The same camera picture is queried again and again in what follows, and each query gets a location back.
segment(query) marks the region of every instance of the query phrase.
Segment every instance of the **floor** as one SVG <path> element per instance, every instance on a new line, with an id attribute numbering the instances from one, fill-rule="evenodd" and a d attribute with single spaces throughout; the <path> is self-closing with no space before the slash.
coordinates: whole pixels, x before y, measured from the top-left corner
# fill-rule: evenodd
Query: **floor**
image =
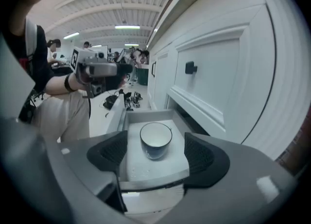
<path id="1" fill-rule="evenodd" d="M 121 87 L 124 93 L 132 92 L 134 95 L 135 92 L 140 93 L 141 97 L 143 98 L 140 101 L 140 108 L 133 108 L 134 111 L 141 111 L 150 109 L 147 99 L 147 86 L 142 86 L 138 83 L 133 83 L 131 85 L 125 84 L 125 86 Z M 91 99 L 91 118 L 89 119 L 89 132 L 90 137 L 95 137 L 103 134 L 103 126 L 106 125 L 106 114 L 109 113 L 109 110 L 104 108 L 103 103 L 105 99 L 110 95 L 109 93 L 113 94 L 117 90 L 111 90 L 110 92 L 105 92 L 93 99 Z M 43 100 L 48 98 L 47 94 L 43 95 Z M 39 106 L 42 103 L 41 97 L 36 98 L 35 105 Z"/>

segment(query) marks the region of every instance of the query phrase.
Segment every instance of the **white corrugated ceiling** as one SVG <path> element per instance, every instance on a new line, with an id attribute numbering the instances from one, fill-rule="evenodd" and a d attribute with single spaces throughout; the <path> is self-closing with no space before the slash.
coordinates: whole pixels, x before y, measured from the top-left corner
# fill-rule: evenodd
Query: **white corrugated ceiling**
<path id="1" fill-rule="evenodd" d="M 47 39 L 79 32 L 77 43 L 123 48 L 137 43 L 145 48 L 168 0 L 42 0 L 29 13 Z M 115 25 L 139 25 L 140 30 L 115 30 Z"/>

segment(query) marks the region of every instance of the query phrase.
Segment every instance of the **black knob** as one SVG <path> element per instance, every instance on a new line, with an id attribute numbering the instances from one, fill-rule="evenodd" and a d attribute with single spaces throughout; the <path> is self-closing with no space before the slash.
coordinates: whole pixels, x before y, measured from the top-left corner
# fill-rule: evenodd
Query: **black knob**
<path id="1" fill-rule="evenodd" d="M 194 65 L 194 62 L 187 62 L 185 73 L 186 74 L 193 74 L 194 72 L 198 71 L 198 66 Z"/>

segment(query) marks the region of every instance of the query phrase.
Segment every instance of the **beige pants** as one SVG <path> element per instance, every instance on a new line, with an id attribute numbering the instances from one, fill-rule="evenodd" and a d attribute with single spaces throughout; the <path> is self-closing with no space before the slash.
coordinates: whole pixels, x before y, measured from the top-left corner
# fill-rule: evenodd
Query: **beige pants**
<path id="1" fill-rule="evenodd" d="M 88 100 L 79 91 L 51 96 L 35 110 L 32 124 L 43 137 L 61 142 L 89 137 Z"/>

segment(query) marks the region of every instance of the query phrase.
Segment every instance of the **trash can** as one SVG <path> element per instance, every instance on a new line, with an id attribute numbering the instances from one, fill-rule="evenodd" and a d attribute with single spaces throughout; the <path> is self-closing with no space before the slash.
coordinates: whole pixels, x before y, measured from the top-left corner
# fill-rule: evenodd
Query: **trash can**
<path id="1" fill-rule="evenodd" d="M 137 69 L 137 77 L 138 77 L 138 83 L 140 85 L 148 85 L 148 73 L 149 70 L 148 69 Z"/>

